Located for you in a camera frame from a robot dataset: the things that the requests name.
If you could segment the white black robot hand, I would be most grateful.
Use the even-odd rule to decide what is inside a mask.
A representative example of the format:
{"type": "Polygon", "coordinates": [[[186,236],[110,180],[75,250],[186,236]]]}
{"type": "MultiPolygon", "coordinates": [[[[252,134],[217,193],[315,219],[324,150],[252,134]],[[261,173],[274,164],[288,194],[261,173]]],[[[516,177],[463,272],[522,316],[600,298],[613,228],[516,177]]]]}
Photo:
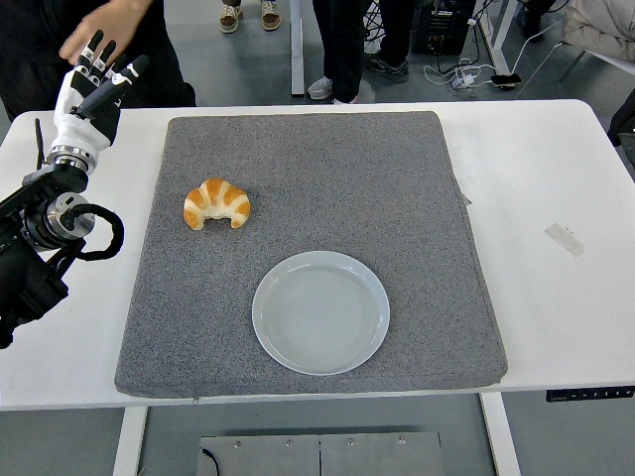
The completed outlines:
{"type": "Polygon", "coordinates": [[[139,82],[149,65],[140,55],[127,63],[107,64],[116,42],[99,51],[104,33],[96,31],[81,51],[74,67],[64,78],[58,95],[54,138],[48,161],[63,156],[93,160],[115,140],[123,98],[139,82]]]}

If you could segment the person's hand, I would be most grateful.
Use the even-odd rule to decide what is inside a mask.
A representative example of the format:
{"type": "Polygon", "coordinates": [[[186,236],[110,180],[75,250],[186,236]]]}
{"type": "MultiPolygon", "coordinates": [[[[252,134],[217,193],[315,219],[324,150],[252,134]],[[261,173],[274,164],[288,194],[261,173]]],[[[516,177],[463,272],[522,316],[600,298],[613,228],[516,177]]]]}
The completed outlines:
{"type": "Polygon", "coordinates": [[[110,41],[116,48],[107,61],[112,65],[132,41],[138,25],[152,5],[150,0],[111,0],[88,13],[78,23],[71,35],[63,42],[59,56],[69,64],[75,64],[86,44],[97,30],[103,39],[96,47],[100,55],[110,41]]]}

